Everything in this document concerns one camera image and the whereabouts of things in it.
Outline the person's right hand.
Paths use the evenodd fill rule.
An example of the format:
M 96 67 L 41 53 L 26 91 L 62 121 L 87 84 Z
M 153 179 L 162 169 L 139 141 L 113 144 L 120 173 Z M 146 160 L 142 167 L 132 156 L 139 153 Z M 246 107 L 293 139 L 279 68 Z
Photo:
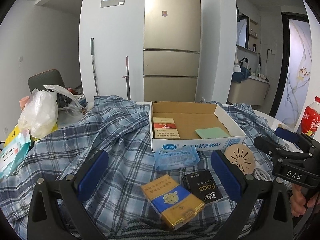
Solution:
M 306 208 L 312 208 L 315 204 L 319 205 L 319 199 L 316 203 L 317 195 L 314 195 L 308 202 L 304 194 L 302 194 L 302 187 L 296 184 L 292 185 L 292 196 L 290 197 L 291 214 L 294 217 L 303 216 Z

